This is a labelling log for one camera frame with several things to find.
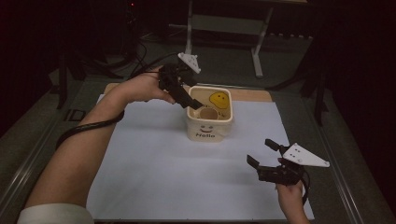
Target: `smiley face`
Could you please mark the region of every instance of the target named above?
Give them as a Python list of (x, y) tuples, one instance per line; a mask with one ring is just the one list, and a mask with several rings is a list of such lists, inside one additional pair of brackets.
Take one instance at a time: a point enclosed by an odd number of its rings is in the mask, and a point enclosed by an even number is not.
[(210, 95), (209, 101), (220, 109), (227, 109), (230, 106), (228, 95), (222, 91), (218, 91)]
[(213, 126), (206, 127), (205, 125), (201, 125), (201, 128), (199, 131), (201, 131), (203, 133), (211, 133), (211, 132), (213, 132)]

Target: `metal stand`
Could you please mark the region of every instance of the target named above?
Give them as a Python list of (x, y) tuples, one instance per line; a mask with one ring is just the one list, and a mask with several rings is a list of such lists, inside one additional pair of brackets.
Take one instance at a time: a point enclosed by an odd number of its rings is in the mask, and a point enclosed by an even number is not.
[(245, 35), (258, 35), (259, 40), (257, 42), (257, 45), (251, 49), (251, 56), (253, 60), (256, 77), (263, 78), (264, 75), (262, 73), (262, 65), (260, 62), (259, 52), (260, 49), (262, 48), (262, 42), (265, 38), (267, 27), (273, 15), (273, 11), (274, 11), (273, 7), (270, 7), (268, 9), (264, 21), (197, 15), (192, 13), (192, 0), (190, 0), (189, 17), (187, 24), (187, 45), (186, 45), (185, 53), (191, 54), (192, 52), (192, 43), (191, 43), (192, 29), (245, 34)]

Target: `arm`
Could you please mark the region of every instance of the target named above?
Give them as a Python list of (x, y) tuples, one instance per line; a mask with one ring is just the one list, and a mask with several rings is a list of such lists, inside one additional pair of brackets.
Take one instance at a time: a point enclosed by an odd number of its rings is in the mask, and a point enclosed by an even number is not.
[[(142, 74), (106, 94), (79, 125), (114, 119), (129, 103), (151, 99), (175, 103), (167, 92), (158, 88), (158, 74)], [(25, 207), (45, 203), (85, 207), (115, 126), (78, 133), (66, 139), (38, 178)]]
[(303, 207), (303, 182), (285, 186), (276, 184), (279, 205), (290, 224), (308, 224)]

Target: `white container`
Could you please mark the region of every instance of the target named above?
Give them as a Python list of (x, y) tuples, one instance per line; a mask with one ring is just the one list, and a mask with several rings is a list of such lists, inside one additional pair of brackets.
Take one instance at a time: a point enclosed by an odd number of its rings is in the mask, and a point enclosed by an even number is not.
[(189, 95), (204, 106), (187, 108), (187, 136), (191, 141), (222, 141), (233, 124), (231, 93), (223, 88), (194, 86)]

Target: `person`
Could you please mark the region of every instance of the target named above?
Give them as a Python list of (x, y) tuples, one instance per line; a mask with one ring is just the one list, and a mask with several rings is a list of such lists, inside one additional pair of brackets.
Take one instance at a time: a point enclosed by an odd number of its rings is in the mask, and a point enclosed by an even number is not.
[[(159, 69), (157, 67), (113, 88), (79, 125), (114, 119), (132, 102), (160, 99), (174, 104), (175, 99), (158, 87)], [(115, 126), (113, 123), (74, 134), (59, 145), (35, 183), (20, 213), (19, 224), (94, 223), (85, 207)], [(292, 223), (304, 223), (297, 222), (304, 219), (303, 205), (297, 202), (298, 197), (301, 200), (299, 187), (276, 187), (286, 217)]]
[(303, 205), (303, 182), (296, 185), (285, 186), (276, 184), (280, 208), (290, 224), (310, 223), (306, 217)]

